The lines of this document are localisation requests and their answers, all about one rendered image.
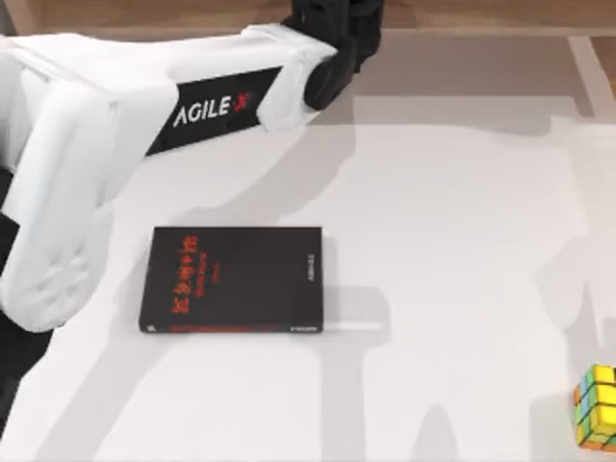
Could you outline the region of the pale wooden shelf board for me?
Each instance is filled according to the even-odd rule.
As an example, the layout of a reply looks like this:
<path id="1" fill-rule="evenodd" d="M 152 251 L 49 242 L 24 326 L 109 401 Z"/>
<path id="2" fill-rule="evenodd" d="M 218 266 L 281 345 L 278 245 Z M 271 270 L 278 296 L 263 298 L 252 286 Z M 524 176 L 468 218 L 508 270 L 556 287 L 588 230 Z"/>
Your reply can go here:
<path id="1" fill-rule="evenodd" d="M 616 37 L 568 42 L 593 116 L 616 123 Z"/>

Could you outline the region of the black book with red lettering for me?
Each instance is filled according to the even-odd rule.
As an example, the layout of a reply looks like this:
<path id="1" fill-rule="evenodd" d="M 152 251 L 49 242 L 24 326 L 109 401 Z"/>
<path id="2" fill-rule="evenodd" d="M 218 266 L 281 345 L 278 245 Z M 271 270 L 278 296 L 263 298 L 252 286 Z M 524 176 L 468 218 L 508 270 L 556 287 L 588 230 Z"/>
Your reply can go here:
<path id="1" fill-rule="evenodd" d="M 141 332 L 319 333 L 322 230 L 159 226 L 141 299 Z"/>

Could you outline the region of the colourful puzzle cube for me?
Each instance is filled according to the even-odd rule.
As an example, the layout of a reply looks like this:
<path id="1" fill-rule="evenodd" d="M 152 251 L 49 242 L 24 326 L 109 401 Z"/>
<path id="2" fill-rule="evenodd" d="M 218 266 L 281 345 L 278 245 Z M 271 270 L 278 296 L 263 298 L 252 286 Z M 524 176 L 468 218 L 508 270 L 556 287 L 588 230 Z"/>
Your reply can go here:
<path id="1" fill-rule="evenodd" d="M 616 453 L 616 368 L 592 364 L 572 392 L 577 445 Z"/>

